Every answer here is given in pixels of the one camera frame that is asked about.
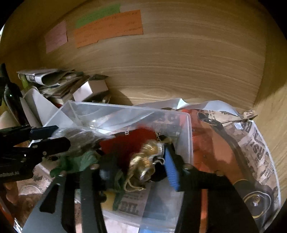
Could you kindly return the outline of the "clear plastic storage box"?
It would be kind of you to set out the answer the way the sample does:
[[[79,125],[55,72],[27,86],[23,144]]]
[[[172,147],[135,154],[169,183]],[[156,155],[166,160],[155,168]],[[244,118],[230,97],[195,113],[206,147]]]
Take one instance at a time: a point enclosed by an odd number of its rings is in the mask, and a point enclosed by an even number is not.
[[[176,192],[166,178],[152,181],[164,173],[160,143],[170,141],[185,162],[192,156],[191,118],[187,113],[157,108],[69,101],[47,121],[61,128],[87,127],[101,134],[129,133],[150,129],[158,139],[148,139],[132,154],[134,169],[121,198],[108,197],[103,214],[108,219],[151,231],[175,230],[182,193]]]

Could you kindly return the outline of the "small white card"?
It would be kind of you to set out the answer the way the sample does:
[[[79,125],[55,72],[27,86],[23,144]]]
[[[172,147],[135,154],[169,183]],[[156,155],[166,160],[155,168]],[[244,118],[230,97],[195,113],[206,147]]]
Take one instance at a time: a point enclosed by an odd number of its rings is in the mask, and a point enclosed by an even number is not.
[[[105,80],[87,81],[73,93],[73,98],[76,102],[83,102],[108,90]]]

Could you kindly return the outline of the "silver mesh pouch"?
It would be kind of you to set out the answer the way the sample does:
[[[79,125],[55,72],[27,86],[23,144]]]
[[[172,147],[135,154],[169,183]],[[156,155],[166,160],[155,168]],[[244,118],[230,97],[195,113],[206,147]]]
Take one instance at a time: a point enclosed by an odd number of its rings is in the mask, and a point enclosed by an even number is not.
[[[70,148],[53,156],[78,157],[94,148],[100,148],[99,143],[101,141],[114,138],[112,135],[103,134],[96,129],[86,127],[60,128],[53,133],[51,138],[59,137],[67,138],[70,141]]]

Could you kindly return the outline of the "vintage newspaper print mat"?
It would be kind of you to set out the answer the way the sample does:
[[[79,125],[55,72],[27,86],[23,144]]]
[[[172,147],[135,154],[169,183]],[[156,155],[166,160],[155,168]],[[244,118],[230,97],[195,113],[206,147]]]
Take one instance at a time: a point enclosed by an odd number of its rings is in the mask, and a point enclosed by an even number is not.
[[[225,175],[246,204],[257,232],[275,232],[282,214],[278,177],[269,149],[251,116],[241,116],[222,101],[188,104],[183,99],[171,99],[139,107],[187,113],[191,118],[193,159],[184,162],[199,171]],[[108,219],[104,214],[103,217],[107,232],[116,232],[119,225],[135,227],[137,232],[154,232]],[[79,189],[75,191],[75,223],[75,232],[82,232]]]

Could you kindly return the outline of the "dark wine bottle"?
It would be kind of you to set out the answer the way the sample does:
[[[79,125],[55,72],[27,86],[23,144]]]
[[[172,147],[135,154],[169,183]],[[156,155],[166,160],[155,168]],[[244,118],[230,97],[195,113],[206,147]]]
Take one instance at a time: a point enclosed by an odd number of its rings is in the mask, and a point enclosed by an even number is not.
[[[6,65],[1,64],[1,104],[4,101],[12,115],[21,126],[29,125],[28,119],[25,115],[21,105],[20,98],[22,97],[21,91],[17,84],[10,81]]]

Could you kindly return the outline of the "pink sticky note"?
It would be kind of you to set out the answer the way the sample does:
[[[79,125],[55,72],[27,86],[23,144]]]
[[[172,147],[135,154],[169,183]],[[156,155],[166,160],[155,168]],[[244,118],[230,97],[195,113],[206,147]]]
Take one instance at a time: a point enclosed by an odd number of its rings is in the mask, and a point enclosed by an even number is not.
[[[46,53],[52,52],[60,46],[66,44],[68,41],[66,21],[63,20],[54,26],[49,32],[45,34],[44,38]]]

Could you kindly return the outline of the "stack of papers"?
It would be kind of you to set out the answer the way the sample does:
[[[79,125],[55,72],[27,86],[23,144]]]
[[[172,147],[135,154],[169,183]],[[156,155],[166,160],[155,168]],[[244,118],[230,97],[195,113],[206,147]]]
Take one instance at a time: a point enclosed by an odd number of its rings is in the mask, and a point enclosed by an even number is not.
[[[18,71],[17,74],[24,88],[35,87],[42,96],[57,105],[63,105],[69,100],[75,101],[73,93],[85,82],[107,79],[106,75],[95,74],[90,76],[82,71],[67,69],[22,70]]]

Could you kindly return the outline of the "green sticky note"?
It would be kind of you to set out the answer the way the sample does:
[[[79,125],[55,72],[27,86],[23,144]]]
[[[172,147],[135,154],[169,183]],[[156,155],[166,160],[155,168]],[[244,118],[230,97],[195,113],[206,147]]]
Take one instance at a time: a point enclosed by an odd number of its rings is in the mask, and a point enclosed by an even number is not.
[[[86,24],[99,20],[103,17],[117,14],[120,12],[120,7],[121,7],[120,3],[112,4],[107,7],[100,8],[96,11],[93,11],[87,15],[84,15],[76,21],[75,28],[78,29],[78,28],[85,26]]]

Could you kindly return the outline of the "red velvet pouch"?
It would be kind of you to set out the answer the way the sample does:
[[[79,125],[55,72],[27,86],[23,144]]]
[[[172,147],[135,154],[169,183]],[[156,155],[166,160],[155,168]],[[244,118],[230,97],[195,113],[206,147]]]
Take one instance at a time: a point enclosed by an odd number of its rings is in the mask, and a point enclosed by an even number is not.
[[[154,165],[157,162],[165,164],[164,145],[167,143],[159,142],[157,133],[139,127],[114,134],[114,138],[99,143],[100,150],[106,155],[113,155],[122,162],[126,171],[125,192],[144,190],[155,172]]]

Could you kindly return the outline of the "orange sticky note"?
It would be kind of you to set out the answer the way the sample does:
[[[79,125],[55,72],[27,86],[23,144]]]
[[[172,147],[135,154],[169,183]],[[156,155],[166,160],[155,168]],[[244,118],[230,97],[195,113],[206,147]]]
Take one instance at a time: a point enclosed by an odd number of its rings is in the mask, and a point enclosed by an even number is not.
[[[73,33],[77,48],[97,43],[103,39],[142,35],[141,11],[133,10],[106,16],[74,30]]]

